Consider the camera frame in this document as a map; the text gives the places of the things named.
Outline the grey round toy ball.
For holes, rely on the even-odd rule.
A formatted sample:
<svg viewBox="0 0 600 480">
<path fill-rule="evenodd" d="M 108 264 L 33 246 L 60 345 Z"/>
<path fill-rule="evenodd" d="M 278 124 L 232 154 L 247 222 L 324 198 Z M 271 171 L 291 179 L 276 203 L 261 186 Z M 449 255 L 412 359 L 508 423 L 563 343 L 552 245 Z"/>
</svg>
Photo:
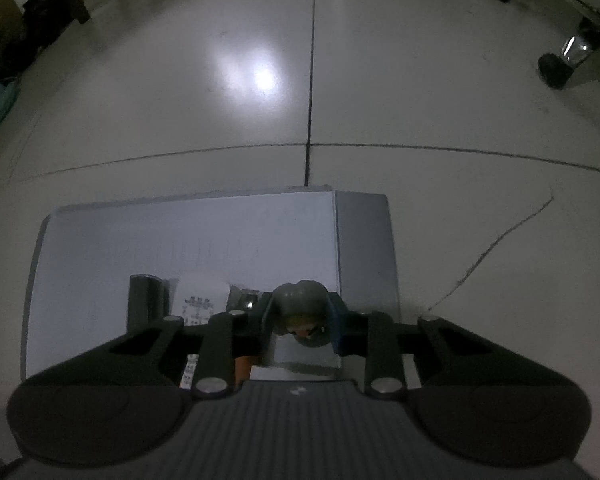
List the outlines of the grey round toy ball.
<svg viewBox="0 0 600 480">
<path fill-rule="evenodd" d="M 279 285 L 273 292 L 272 317 L 278 336 L 293 336 L 309 348 L 330 343 L 328 290 L 320 282 Z"/>
</svg>

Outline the white labelled packet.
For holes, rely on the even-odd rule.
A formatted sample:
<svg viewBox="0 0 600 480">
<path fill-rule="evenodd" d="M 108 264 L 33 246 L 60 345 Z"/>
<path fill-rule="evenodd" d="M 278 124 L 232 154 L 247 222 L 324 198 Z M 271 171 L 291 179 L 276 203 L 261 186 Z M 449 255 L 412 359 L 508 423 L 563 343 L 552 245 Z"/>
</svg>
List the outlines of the white labelled packet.
<svg viewBox="0 0 600 480">
<path fill-rule="evenodd" d="M 171 313 L 180 316 L 186 326 L 204 325 L 225 311 L 229 296 L 230 284 L 215 276 L 183 274 L 172 290 Z"/>
</svg>

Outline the orange black lighter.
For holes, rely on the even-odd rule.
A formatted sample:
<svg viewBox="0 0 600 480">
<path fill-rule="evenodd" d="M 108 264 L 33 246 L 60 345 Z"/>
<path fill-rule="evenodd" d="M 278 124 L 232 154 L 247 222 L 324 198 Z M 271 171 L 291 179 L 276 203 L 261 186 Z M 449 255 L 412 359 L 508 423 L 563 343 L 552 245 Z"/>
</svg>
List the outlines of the orange black lighter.
<svg viewBox="0 0 600 480">
<path fill-rule="evenodd" d="M 250 379 L 252 364 L 251 356 L 240 356 L 235 359 L 235 390 L 242 388 L 242 384 Z"/>
</svg>

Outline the chrome office chair base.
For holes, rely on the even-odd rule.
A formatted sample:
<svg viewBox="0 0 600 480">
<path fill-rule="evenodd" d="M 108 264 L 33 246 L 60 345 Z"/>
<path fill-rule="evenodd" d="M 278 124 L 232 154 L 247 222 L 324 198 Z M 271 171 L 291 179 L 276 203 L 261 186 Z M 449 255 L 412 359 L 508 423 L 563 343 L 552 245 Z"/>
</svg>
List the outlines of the chrome office chair base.
<svg viewBox="0 0 600 480">
<path fill-rule="evenodd" d="M 558 34 L 554 48 L 538 58 L 538 72 L 547 86 L 562 90 L 576 70 L 600 52 L 600 6 L 583 0 L 498 0 L 513 1 L 529 10 L 541 11 Z"/>
</svg>

